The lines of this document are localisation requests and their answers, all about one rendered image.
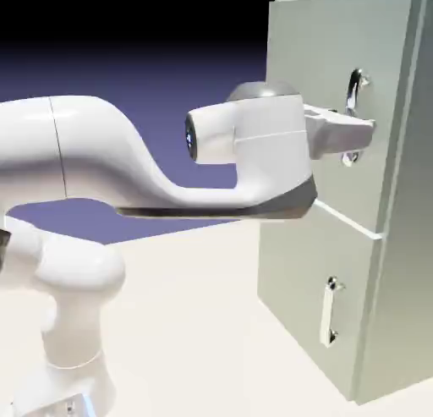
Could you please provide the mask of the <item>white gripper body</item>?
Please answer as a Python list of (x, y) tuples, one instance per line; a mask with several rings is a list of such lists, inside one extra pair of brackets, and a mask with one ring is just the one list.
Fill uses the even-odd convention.
[(319, 116), (317, 158), (362, 151), (370, 145), (375, 132), (375, 120), (356, 118), (327, 109), (320, 110)]

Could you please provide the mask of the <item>curved silver door handle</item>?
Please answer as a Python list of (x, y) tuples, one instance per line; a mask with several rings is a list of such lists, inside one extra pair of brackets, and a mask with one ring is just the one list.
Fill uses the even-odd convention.
[[(354, 69), (350, 74), (345, 106), (345, 113), (348, 116), (357, 117), (359, 92), (369, 83), (369, 77), (364, 74), (361, 68)], [(342, 164), (345, 167), (352, 167), (356, 162), (359, 161), (362, 155), (362, 151), (344, 152), (342, 155)]]

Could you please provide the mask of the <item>large grey-green cabinet door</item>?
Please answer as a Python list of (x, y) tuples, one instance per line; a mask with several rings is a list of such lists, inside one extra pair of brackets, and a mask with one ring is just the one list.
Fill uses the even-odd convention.
[(266, 77), (287, 80), (316, 107), (344, 112), (360, 69), (355, 112), (376, 122), (370, 146), (348, 166), (339, 155), (313, 163), (318, 198), (371, 232), (385, 227), (419, 11), (424, 0), (275, 0)]

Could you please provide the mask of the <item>grey-green cabinet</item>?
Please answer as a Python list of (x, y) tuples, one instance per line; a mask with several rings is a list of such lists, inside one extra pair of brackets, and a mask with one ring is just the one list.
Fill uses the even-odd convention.
[[(433, 0), (419, 11), (408, 85), (366, 291), (350, 400), (357, 404), (433, 378)], [(315, 206), (361, 226), (318, 197)]]

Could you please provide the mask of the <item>small grey-green cabinet door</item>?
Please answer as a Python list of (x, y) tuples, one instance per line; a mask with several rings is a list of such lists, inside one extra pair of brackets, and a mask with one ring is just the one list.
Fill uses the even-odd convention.
[[(382, 236), (313, 206), (299, 220), (260, 226), (258, 296), (348, 400), (354, 399), (366, 291)], [(319, 339), (324, 288), (336, 276), (330, 348)]]

